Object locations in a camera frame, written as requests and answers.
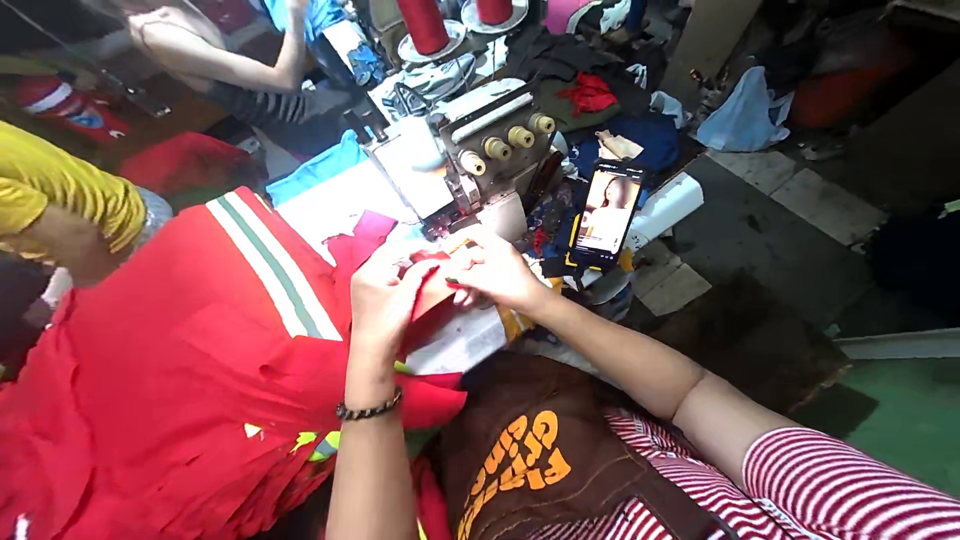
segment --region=right hand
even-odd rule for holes
[[[460,247],[444,277],[455,287],[475,289],[498,304],[533,315],[550,289],[534,276],[526,260],[510,242],[482,225],[471,225],[451,236],[446,246],[456,247],[472,240],[474,247]]]
[[[298,17],[303,19],[304,14],[306,13],[306,7],[310,4],[310,0],[286,0],[287,12],[290,13],[290,17]]]

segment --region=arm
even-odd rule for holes
[[[176,24],[147,23],[141,38],[161,65],[180,74],[256,90],[297,92],[306,66],[305,9],[305,2],[288,0],[290,25],[273,66],[214,47]]]
[[[110,252],[95,223],[60,207],[48,205],[20,236],[45,246],[77,287],[99,283],[123,262],[121,254]]]
[[[90,286],[119,266],[93,222],[49,205],[41,191],[0,179],[0,239],[16,237],[43,246],[70,272],[77,286]]]
[[[639,404],[676,424],[740,485],[750,445],[769,430],[795,425],[659,341],[551,293],[505,240],[480,228],[468,228],[462,235],[478,247],[454,254],[459,270],[448,273],[448,279],[547,327]]]
[[[401,280],[398,254],[381,247],[354,274],[351,283],[353,327],[344,405],[379,406],[394,396],[394,359],[410,321],[417,291],[439,264],[422,262]],[[418,538],[413,479],[396,410],[344,422],[333,477],[326,537],[359,540]]]

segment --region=pile of clothes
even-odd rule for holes
[[[339,444],[350,277],[395,224],[364,214],[333,266],[241,188],[71,291],[0,389],[0,537],[247,538],[303,502]],[[432,280],[408,350],[452,313]],[[464,404],[458,376],[396,377],[407,429]]]

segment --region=white plastic bag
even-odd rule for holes
[[[673,123],[678,130],[686,125],[687,118],[684,114],[684,106],[663,90],[657,90],[650,94],[650,110],[673,116]]]
[[[727,101],[700,125],[695,138],[721,152],[755,152],[787,138],[790,130],[782,124],[793,92],[774,101],[764,71],[762,66],[748,69]]]

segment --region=worker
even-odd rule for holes
[[[189,2],[82,1],[124,23],[133,44],[160,68],[296,157],[311,158],[340,141],[350,93],[339,85],[301,89],[308,0],[286,0],[290,21],[272,66],[230,52],[220,29]]]
[[[464,239],[476,246],[454,253],[442,269],[448,282],[528,315],[633,402],[625,402],[629,411],[591,410],[596,394],[565,395],[583,386],[566,383],[576,380],[564,371],[573,368],[545,358],[494,356],[474,368],[493,365],[497,375],[519,377],[468,388],[464,410],[441,432],[455,538],[960,537],[960,502],[553,294],[508,242],[480,226],[454,244]],[[325,531],[331,540],[419,533],[421,502],[394,412],[402,402],[394,354],[422,272],[400,278],[398,268],[374,256],[353,277],[345,421]],[[524,373],[529,366],[539,371]],[[644,491],[654,481],[649,464],[661,481]],[[541,527],[529,530],[532,523]]]
[[[44,299],[91,286],[173,216],[154,193],[0,122],[0,249],[58,266]]]

